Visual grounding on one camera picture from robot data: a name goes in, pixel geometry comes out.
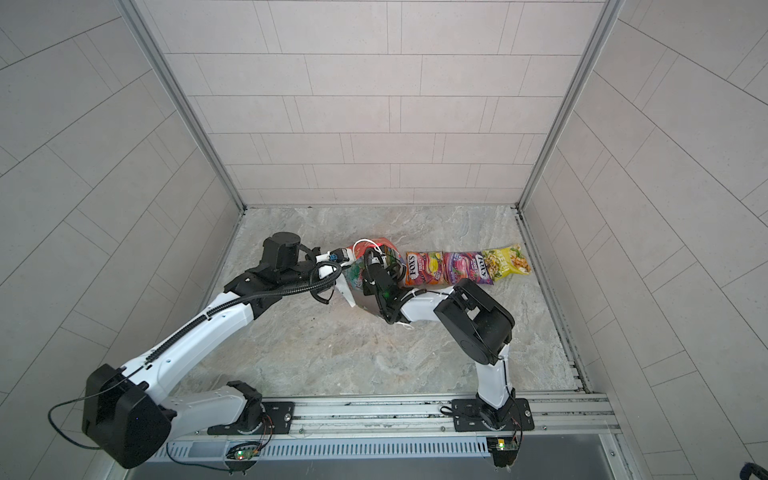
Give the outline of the yellow green snack packet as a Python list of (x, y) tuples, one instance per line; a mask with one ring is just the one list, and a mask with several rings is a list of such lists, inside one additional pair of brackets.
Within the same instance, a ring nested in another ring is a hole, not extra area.
[(531, 273), (531, 266), (523, 255), (520, 244), (483, 250), (482, 255), (488, 273), (494, 282), (510, 275), (529, 275)]

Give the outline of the red paper gift bag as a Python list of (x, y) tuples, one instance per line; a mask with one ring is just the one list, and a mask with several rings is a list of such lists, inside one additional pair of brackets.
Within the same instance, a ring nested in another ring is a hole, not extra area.
[(386, 238), (360, 240), (351, 250), (355, 259), (343, 271), (344, 297), (388, 324), (408, 323), (402, 312), (409, 291), (404, 286), (406, 267), (394, 244)]

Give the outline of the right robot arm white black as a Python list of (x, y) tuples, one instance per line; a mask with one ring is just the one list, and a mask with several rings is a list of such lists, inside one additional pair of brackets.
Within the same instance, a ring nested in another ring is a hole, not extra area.
[(476, 282), (464, 278), (449, 288), (406, 288), (399, 264), (369, 247), (362, 256), (363, 293), (376, 301), (389, 324), (441, 323), (474, 362), (478, 375), (477, 417), (492, 430), (506, 428), (516, 406), (506, 362), (515, 322), (511, 313)]

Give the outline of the teal cherry mint candy packet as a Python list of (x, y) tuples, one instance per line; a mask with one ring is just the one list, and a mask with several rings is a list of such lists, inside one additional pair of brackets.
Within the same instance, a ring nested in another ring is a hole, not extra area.
[(363, 289), (363, 270), (364, 264), (361, 259), (358, 259), (343, 270), (343, 276), (352, 291), (361, 291)]

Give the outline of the purple raspberry candy packet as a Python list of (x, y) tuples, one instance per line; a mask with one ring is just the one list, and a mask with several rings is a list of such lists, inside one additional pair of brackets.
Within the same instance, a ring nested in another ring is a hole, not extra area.
[(451, 285), (463, 279), (469, 279), (477, 284), (493, 284), (484, 256), (480, 251), (444, 252), (443, 273), (446, 281)]

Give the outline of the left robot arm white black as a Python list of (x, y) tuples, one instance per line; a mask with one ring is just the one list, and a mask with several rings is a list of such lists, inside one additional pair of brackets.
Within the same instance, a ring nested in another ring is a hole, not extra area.
[(196, 431), (269, 435), (274, 430), (261, 394), (243, 381), (175, 397), (175, 386), (224, 340), (281, 299), (335, 286), (355, 260), (350, 248), (310, 249), (298, 235), (278, 232), (263, 243), (259, 264), (227, 283), (211, 304), (147, 352), (87, 379), (83, 433), (121, 467), (150, 459), (167, 441)]

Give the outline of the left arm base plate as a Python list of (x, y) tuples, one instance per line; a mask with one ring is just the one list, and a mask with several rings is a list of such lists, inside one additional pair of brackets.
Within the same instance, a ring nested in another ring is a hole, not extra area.
[(208, 435), (283, 435), (290, 432), (295, 403), (262, 401), (259, 406), (247, 404), (238, 419), (227, 425), (209, 427)]

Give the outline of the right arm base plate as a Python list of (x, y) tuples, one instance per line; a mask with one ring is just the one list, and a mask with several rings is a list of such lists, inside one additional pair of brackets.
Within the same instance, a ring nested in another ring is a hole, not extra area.
[(448, 406), (457, 432), (533, 431), (535, 424), (529, 402), (524, 398), (509, 398), (495, 409), (479, 397), (453, 399)]

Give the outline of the orange fruits candy packet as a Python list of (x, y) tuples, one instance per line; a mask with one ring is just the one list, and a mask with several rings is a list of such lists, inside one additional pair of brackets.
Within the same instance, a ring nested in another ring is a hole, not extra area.
[(407, 286), (432, 286), (447, 283), (441, 251), (406, 253)]

